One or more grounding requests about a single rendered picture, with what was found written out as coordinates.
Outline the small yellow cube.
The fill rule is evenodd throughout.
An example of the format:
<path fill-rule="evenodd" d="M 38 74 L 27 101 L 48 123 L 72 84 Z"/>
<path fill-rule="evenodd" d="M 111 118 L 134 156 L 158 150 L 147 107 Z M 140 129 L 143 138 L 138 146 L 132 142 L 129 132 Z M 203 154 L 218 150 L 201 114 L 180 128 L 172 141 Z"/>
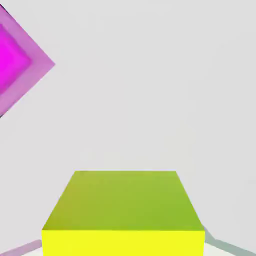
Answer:
<path fill-rule="evenodd" d="M 43 256 L 204 256 L 175 171 L 76 171 L 41 236 Z"/>

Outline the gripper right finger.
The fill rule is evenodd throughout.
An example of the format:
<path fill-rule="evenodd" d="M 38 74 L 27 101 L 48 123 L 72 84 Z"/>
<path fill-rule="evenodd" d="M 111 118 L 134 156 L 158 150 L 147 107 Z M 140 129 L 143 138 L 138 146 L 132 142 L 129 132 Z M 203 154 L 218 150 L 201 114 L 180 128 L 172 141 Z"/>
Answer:
<path fill-rule="evenodd" d="M 203 228 L 205 231 L 204 241 L 206 244 L 209 244 L 215 248 L 218 248 L 235 256 L 256 256 L 256 253 L 214 238 L 205 226 Z"/>

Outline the large magenta box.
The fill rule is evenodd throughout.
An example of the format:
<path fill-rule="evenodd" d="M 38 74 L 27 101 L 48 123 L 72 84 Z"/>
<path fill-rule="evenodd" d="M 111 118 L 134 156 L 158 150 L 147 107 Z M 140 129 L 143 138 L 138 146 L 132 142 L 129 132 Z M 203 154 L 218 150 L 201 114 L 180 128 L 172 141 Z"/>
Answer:
<path fill-rule="evenodd" d="M 0 4 L 0 118 L 54 65 Z"/>

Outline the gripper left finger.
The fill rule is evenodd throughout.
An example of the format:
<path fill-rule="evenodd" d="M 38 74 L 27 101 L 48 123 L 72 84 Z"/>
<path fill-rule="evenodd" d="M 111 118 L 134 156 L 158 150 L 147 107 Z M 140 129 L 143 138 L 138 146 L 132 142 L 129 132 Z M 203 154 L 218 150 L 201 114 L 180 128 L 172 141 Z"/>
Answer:
<path fill-rule="evenodd" d="M 0 253 L 0 256 L 22 256 L 34 250 L 37 250 L 41 247 L 42 247 L 42 241 L 38 239 L 30 243 L 24 244 L 22 246 Z"/>

